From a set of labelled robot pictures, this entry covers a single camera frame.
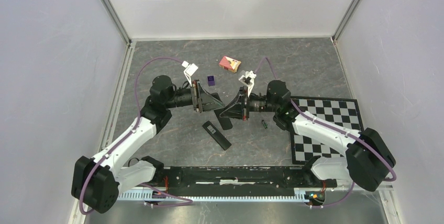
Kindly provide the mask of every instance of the black and white checkerboard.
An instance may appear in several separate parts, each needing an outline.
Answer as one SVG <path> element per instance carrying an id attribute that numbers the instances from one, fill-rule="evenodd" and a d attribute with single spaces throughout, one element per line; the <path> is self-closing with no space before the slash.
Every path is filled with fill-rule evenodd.
<path id="1" fill-rule="evenodd" d="M 292 99 L 303 111 L 309 111 L 318 118 L 350 129 L 363 129 L 358 102 L 354 99 L 296 96 Z M 336 150 L 319 143 L 315 139 L 290 133 L 290 140 L 293 147 L 293 164 L 303 165 L 317 155 L 327 158 L 341 156 Z"/>

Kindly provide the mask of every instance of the metal frame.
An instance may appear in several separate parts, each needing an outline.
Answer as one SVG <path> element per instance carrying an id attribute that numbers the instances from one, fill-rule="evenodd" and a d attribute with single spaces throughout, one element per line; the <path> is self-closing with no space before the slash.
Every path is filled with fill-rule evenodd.
<path id="1" fill-rule="evenodd" d="M 126 80 L 128 79 L 129 68 L 131 66 L 132 56 L 134 54 L 134 48 L 136 42 L 132 42 L 125 54 L 125 58 L 120 70 L 119 81 L 117 82 L 116 90 L 114 92 L 113 103 L 106 122 L 105 133 L 102 137 L 101 148 L 104 149 L 109 145 L 109 142 L 113 140 L 114 129 L 117 123 L 117 116 L 119 115 L 120 105 L 122 104 L 122 98 L 124 96 L 124 90 L 126 86 Z"/>
<path id="2" fill-rule="evenodd" d="M 103 3 L 103 6 L 105 7 L 106 11 L 108 12 L 109 16 L 111 16 L 111 19 L 113 20 L 113 22 L 116 25 L 117 29 L 119 30 L 119 33 L 122 36 L 122 39 L 127 44 L 130 44 L 131 43 L 131 37 L 126 32 L 124 25 L 120 21 L 119 16 L 117 15 L 116 11 L 114 10 L 113 5 L 111 4 L 111 1 L 110 0 L 101 0 L 101 1 Z"/>
<path id="3" fill-rule="evenodd" d="M 110 0 L 101 0 L 105 9 L 107 10 L 108 14 L 110 15 L 111 19 L 113 20 L 114 24 L 116 25 L 121 37 L 123 38 L 123 40 L 127 43 L 128 48 L 127 48 L 127 52 L 125 54 L 125 58 L 122 64 L 122 68 L 120 70 L 120 75 L 119 75 L 119 80 L 117 82 L 116 85 L 116 90 L 115 90 L 115 96 L 113 98 L 112 104 L 111 104 L 111 108 L 110 108 L 110 113 L 108 116 L 108 120 L 105 126 L 105 129 L 103 131 L 102 134 L 102 142 L 99 146 L 99 151 L 104 149 L 107 145 L 109 145 L 110 140 L 112 141 L 113 136 L 114 136 L 114 128 L 116 125 L 116 121 L 117 121 L 117 116 L 119 114 L 119 110 L 120 110 L 120 106 L 121 106 L 121 101 L 122 101 L 122 97 L 123 97 L 123 93 L 125 90 L 125 85 L 126 85 L 126 80 L 128 78 L 128 73 L 129 73 L 129 68 L 131 65 L 131 61 L 132 61 L 132 56 L 134 53 L 134 48 L 135 48 L 135 44 L 136 44 L 136 40 L 132 41 L 132 39 L 130 38 L 129 34 L 127 33 L 127 31 L 125 30 L 125 27 L 123 26 L 121 20 L 119 19 L 116 11 L 114 10 L 113 5 L 111 4 Z M 332 42 L 335 45 L 335 49 L 337 50 L 337 45 L 336 42 L 339 39 L 339 37 L 341 36 L 342 32 L 344 31 L 345 26 L 347 25 L 347 23 L 349 22 L 351 16 L 353 15 L 354 11 L 356 10 L 357 6 L 359 5 L 361 0 L 352 0 L 352 2 L 350 3 L 346 13 L 344 14 L 341 22 L 339 23 L 338 28 L 336 29 L 334 35 L 331 37 Z M 156 38 L 156 39 L 139 39 L 141 41 L 147 41 L 147 40 L 179 40 L 177 38 Z M 346 185 L 342 184 L 341 186 L 338 183 L 338 187 L 337 188 L 329 188 L 331 191 L 346 191 L 348 190 L 346 188 Z M 309 189 L 312 188 L 296 188 L 295 190 L 307 190 L 309 191 Z M 356 187 L 354 188 L 354 191 L 360 191 L 362 190 L 360 187 Z M 401 221 L 401 218 L 399 216 L 399 213 L 397 211 L 396 208 L 396 203 L 395 203 L 395 199 L 396 197 L 394 196 L 394 192 L 393 192 L 393 188 L 391 183 L 384 183 L 384 185 L 381 185 L 381 188 L 378 188 L 378 191 L 380 193 L 381 196 L 381 200 L 383 201 L 383 206 L 384 206 L 384 211 L 385 214 L 387 216 L 387 220 L 389 222 L 389 224 L 401 224 L 403 223 Z M 129 195 L 121 195 L 120 200 L 134 200 L 134 199 L 129 199 L 131 197 L 129 197 Z M 202 198 L 202 199 L 195 199 L 197 201 L 207 201 L 208 199 L 206 198 Z M 221 198 L 219 200 L 222 201 L 230 201 L 230 199 L 225 199 L 225 198 Z M 288 199 L 268 199 L 269 201 L 286 201 Z M 84 223 L 85 221 L 85 215 L 82 215 L 79 211 L 79 201 L 76 199 L 74 201 L 74 205 L 70 214 L 70 219 L 68 221 L 68 223 L 72 223 L 72 224 L 81 224 Z"/>
<path id="4" fill-rule="evenodd" d="M 393 191 L 379 191 L 382 206 L 384 208 L 385 216 L 388 224 L 402 224 L 399 211 L 396 207 L 395 196 Z"/>
<path id="5" fill-rule="evenodd" d="M 336 44 L 336 41 L 341 36 L 342 32 L 344 31 L 345 26 L 347 25 L 348 21 L 350 20 L 351 16 L 353 15 L 354 11 L 356 10 L 356 7 L 359 5 L 361 0 L 352 0 L 350 3 L 350 6 L 348 7 L 346 13 L 344 14 L 344 17 L 342 18 L 341 22 L 339 23 L 338 28 L 336 29 L 335 33 L 331 37 L 334 44 Z"/>

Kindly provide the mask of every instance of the white backdrop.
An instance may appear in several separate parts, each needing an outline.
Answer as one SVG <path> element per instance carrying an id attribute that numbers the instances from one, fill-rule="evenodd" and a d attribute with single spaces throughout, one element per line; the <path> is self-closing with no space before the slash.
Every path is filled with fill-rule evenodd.
<path id="1" fill-rule="evenodd" d="M 132 38 L 331 36 L 351 0 L 111 0 Z"/>
<path id="2" fill-rule="evenodd" d="M 392 151 L 406 223 L 442 223 L 443 0 L 362 0 L 338 48 L 364 125 Z"/>
<path id="3" fill-rule="evenodd" d="M 125 57 L 100 0 L 0 0 L 0 223 L 66 223 Z"/>

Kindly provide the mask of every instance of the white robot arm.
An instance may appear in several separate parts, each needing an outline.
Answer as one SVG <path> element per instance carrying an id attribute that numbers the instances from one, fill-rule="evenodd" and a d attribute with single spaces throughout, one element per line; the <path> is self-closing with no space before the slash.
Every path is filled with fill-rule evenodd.
<path id="1" fill-rule="evenodd" d="M 190 66 L 187 65 L 185 69 L 187 82 L 195 71 L 189 70 Z M 191 81 L 190 88 L 177 89 L 168 76 L 156 77 L 140 117 L 104 150 L 90 159 L 82 156 L 77 160 L 71 195 L 104 213 L 115 203 L 119 194 L 151 181 L 156 168 L 163 167 L 161 162 L 145 157 L 130 167 L 123 165 L 168 123 L 172 116 L 170 108 L 191 105 L 200 113 L 223 107 L 218 94 L 204 90 L 199 80 Z"/>
<path id="2" fill-rule="evenodd" d="M 143 182 L 152 180 L 154 173 L 156 172 L 156 168 L 151 163 L 144 160 L 141 160 L 130 167 L 123 167 L 125 162 L 127 162 L 144 143 L 152 139 L 157 133 L 156 125 L 152 124 L 149 119 L 142 117 L 139 126 L 133 130 L 136 122 L 137 118 L 111 145 L 93 156 L 94 160 L 100 160 L 100 158 L 102 158 L 103 155 L 106 155 L 107 151 L 114 147 L 119 140 L 129 132 L 132 132 L 131 135 L 110 155 L 108 155 L 108 158 L 101 164 L 102 167 L 109 167 L 109 171 L 112 172 L 118 183 L 119 194 L 140 185 Z"/>
<path id="3" fill-rule="evenodd" d="M 219 117 L 247 120 L 250 112 L 274 112 L 273 120 L 282 130 L 315 139 L 343 156 L 316 156 L 308 161 L 304 169 L 311 173 L 308 177 L 312 178 L 313 184 L 316 184 L 316 180 L 330 178 L 353 180 L 373 192 L 392 171 L 388 167 L 396 164 L 378 132 L 370 128 L 362 132 L 347 129 L 316 118 L 307 111 L 300 111 L 292 104 L 285 82 L 271 81 L 267 94 L 263 96 L 251 93 L 248 86 L 241 87 L 236 98 L 222 110 Z"/>

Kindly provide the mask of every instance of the white bracket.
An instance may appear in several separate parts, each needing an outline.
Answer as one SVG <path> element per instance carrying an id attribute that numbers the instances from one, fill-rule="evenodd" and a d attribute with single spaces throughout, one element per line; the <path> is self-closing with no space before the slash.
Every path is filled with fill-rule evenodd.
<path id="1" fill-rule="evenodd" d="M 182 66 L 185 67 L 185 70 L 183 71 L 183 74 L 185 74 L 186 79 L 191 84 L 191 76 L 194 74 L 194 72 L 199 69 L 196 64 L 192 63 L 189 64 L 187 61 L 183 61 Z"/>
<path id="2" fill-rule="evenodd" d="M 254 87 L 254 78 L 256 77 L 256 74 L 253 71 L 246 71 L 245 74 L 241 74 L 239 81 L 244 84 L 248 88 L 248 97 L 250 96 L 251 91 Z M 250 78 L 250 81 L 246 83 L 244 80 Z"/>

